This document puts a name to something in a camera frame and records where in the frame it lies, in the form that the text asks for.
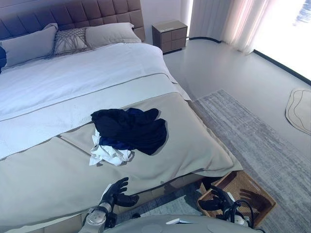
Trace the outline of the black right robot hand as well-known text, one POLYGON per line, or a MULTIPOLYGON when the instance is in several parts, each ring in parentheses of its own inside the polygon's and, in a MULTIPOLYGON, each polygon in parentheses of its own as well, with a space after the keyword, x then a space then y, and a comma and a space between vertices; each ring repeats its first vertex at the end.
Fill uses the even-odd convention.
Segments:
POLYGON ((198 200, 199 207, 205 211, 221 210, 223 216, 228 216, 235 203, 232 195, 214 185, 210 187, 210 194, 212 195, 212 199, 198 200))

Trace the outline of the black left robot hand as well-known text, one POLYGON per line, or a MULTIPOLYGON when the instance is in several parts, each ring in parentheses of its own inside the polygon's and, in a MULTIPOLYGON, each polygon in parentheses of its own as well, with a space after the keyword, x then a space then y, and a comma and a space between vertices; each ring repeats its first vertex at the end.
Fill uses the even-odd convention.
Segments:
POLYGON ((100 203, 109 203, 111 207, 118 205, 121 207, 132 207, 136 205, 139 200, 138 195, 126 195, 125 191, 127 190, 128 177, 118 180, 112 184, 103 194, 100 203))

